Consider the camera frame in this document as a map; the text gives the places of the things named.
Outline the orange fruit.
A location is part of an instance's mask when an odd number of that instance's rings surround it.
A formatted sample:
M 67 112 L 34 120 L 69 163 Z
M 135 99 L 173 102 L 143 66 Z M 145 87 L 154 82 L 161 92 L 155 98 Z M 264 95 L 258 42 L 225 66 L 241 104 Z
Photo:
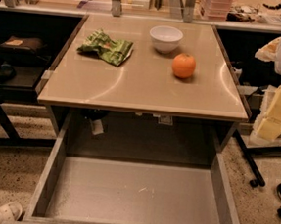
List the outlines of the orange fruit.
M 196 69 L 196 61 L 192 55 L 182 53 L 172 60 L 172 72 L 177 78 L 190 78 Z

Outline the open grey top drawer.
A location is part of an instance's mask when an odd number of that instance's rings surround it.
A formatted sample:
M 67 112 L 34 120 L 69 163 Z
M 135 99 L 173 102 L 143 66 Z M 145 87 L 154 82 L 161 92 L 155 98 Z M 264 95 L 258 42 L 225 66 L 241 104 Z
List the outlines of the open grey top drawer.
M 240 224 L 214 125 L 111 112 L 92 134 L 69 112 L 26 221 L 41 224 Z

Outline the pink stacked trays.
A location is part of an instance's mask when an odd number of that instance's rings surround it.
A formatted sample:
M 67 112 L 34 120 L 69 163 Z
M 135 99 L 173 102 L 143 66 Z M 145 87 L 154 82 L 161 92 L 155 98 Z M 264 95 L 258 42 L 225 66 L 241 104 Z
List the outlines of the pink stacked trays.
M 204 19 L 226 20 L 233 0 L 201 0 L 201 15 Z

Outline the white ceramic bowl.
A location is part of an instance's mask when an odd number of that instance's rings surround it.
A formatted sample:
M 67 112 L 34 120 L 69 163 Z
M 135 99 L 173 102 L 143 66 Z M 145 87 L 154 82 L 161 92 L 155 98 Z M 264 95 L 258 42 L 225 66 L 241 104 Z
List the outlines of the white ceramic bowl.
M 168 54 L 177 48 L 184 34 L 176 27 L 160 25 L 152 27 L 149 35 L 156 51 Z

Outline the green crumpled chip bag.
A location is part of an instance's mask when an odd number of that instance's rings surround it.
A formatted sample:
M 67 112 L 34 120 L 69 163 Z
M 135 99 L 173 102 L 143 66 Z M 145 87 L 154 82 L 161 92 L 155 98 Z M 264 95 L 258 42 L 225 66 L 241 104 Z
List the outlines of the green crumpled chip bag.
M 126 40 L 112 40 L 102 29 L 97 29 L 86 37 L 77 48 L 79 53 L 95 53 L 99 59 L 118 67 L 130 56 L 133 43 Z

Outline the white shoe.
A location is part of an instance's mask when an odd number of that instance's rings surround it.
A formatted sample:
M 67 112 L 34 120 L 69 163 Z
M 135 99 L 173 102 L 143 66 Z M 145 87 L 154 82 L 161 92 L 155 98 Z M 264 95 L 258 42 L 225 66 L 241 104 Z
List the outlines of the white shoe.
M 4 221 L 17 221 L 23 213 L 23 207 L 19 202 L 9 202 L 0 206 L 0 224 Z

